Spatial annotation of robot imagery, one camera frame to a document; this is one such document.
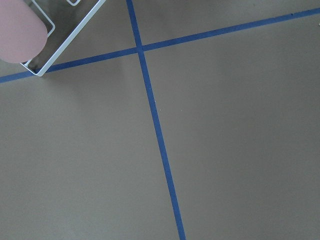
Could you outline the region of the pink cup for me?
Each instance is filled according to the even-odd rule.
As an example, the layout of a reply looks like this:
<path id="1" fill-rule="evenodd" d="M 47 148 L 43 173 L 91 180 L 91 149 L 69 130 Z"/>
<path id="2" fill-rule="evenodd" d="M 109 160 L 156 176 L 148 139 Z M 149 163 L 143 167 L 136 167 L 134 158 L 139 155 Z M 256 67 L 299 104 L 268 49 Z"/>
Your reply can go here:
<path id="1" fill-rule="evenodd" d="M 42 20 L 23 0 L 0 2 L 0 59 L 23 63 L 45 47 L 48 31 Z"/>

